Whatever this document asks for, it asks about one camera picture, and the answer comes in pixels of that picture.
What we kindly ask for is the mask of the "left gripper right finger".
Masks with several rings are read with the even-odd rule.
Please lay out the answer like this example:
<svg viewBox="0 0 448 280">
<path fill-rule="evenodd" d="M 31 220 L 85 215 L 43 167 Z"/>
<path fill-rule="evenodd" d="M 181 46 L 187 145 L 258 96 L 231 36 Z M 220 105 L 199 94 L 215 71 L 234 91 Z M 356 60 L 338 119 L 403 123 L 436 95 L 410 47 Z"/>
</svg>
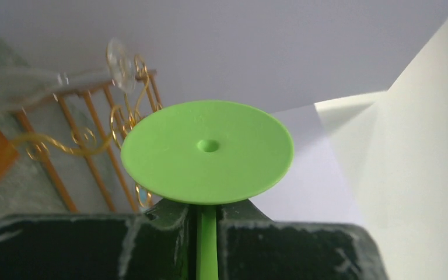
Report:
<svg viewBox="0 0 448 280">
<path fill-rule="evenodd" d="M 362 227 L 276 222 L 251 201 L 218 205 L 220 279 L 388 279 Z"/>
</svg>

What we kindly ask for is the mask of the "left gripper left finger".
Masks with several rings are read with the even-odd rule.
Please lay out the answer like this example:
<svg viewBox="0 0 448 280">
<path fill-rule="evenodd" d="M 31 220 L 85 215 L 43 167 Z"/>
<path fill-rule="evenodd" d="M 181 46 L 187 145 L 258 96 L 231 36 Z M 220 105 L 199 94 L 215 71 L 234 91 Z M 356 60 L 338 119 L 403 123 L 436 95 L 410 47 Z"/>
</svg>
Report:
<svg viewBox="0 0 448 280">
<path fill-rule="evenodd" d="M 195 209 L 0 219 L 0 279 L 193 279 Z"/>
</svg>

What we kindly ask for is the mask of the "green plastic wine glass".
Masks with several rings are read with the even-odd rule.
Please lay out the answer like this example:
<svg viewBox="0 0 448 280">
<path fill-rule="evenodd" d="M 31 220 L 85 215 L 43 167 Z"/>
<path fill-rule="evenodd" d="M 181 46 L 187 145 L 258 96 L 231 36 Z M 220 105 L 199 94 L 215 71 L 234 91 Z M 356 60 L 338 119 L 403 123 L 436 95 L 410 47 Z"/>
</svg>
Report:
<svg viewBox="0 0 448 280">
<path fill-rule="evenodd" d="M 276 185 L 294 156 L 274 116 L 246 104 L 203 100 L 159 110 L 128 133 L 121 160 L 150 193 L 197 206 L 197 279 L 218 279 L 218 205 Z"/>
</svg>

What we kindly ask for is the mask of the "clear wine glass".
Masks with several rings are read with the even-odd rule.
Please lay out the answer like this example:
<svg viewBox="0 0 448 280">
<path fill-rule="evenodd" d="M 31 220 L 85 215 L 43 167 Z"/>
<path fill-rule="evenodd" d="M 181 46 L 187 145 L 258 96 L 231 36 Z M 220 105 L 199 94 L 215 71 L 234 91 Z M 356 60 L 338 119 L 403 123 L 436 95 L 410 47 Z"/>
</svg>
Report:
<svg viewBox="0 0 448 280">
<path fill-rule="evenodd" d="M 0 68 L 0 113 L 19 111 L 43 99 L 72 90 L 113 82 L 125 93 L 135 89 L 137 69 L 125 46 L 116 38 L 106 48 L 107 65 L 78 73 L 59 73 L 32 67 Z"/>
</svg>

